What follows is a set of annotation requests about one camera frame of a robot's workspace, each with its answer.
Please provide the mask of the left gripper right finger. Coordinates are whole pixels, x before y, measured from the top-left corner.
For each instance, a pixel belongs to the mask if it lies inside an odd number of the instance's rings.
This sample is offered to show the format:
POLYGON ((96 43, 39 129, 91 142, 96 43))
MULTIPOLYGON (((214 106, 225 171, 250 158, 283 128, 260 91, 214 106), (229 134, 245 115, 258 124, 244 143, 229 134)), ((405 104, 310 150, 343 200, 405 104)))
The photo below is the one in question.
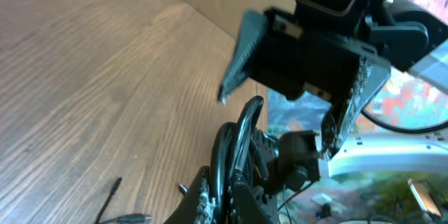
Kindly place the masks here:
POLYGON ((268 215, 260 208, 242 174, 234 174, 230 186, 229 223, 271 224, 268 215))

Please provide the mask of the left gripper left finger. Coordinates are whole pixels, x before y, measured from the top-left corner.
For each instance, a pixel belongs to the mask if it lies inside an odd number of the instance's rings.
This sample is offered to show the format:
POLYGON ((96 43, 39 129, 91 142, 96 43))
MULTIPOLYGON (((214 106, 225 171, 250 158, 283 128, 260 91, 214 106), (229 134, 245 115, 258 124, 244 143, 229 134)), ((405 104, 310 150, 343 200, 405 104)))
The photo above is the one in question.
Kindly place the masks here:
POLYGON ((199 168, 187 193, 164 224, 213 224, 216 199, 211 196, 209 167, 199 168))

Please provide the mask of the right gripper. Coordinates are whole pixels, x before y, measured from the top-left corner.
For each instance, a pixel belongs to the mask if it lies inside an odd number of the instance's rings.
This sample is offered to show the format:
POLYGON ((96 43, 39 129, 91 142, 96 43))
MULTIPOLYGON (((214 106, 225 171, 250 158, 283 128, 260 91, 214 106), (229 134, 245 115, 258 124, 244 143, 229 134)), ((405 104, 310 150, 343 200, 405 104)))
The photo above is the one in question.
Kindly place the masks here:
POLYGON ((358 39, 304 29, 279 8, 264 14, 244 13, 217 100, 225 104, 251 77, 289 100, 308 91, 335 101, 321 124, 320 156, 331 160, 361 111, 391 77, 391 63, 358 39))

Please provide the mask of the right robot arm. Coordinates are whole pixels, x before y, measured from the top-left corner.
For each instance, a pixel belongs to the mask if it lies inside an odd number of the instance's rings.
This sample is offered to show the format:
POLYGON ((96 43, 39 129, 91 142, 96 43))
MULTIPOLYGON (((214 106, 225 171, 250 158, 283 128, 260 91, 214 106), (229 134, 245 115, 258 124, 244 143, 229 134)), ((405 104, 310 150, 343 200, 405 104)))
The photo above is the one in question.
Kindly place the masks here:
POLYGON ((253 79, 296 100, 310 92, 330 103, 321 131, 290 132, 281 140, 277 174, 309 179, 351 172, 447 172, 447 145, 425 130, 364 136, 351 129, 385 86, 392 66, 408 70, 410 48, 427 30, 396 22, 384 0, 295 0, 294 13, 247 11, 233 59, 218 91, 224 102, 253 79))

